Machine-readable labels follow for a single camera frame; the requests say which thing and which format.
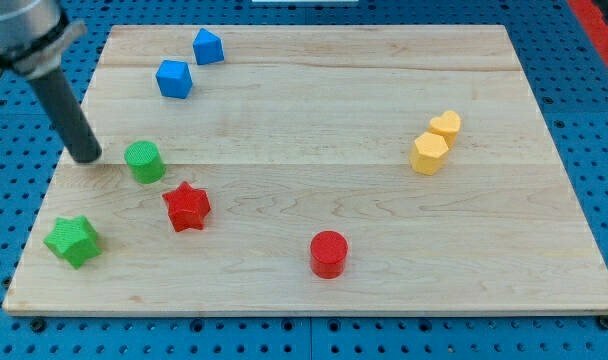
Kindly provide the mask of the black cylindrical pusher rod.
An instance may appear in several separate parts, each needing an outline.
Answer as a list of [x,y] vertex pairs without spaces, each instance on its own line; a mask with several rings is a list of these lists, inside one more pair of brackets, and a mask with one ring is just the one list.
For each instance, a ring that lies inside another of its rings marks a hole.
[[69,81],[60,67],[28,81],[53,129],[76,163],[92,163],[102,154]]

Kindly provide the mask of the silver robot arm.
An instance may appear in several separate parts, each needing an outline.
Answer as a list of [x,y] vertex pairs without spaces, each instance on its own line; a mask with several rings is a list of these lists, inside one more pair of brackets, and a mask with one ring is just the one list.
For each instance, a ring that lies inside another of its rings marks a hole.
[[92,163],[102,154],[62,70],[62,56],[87,32],[57,0],[0,0],[0,74],[28,82],[71,158]]

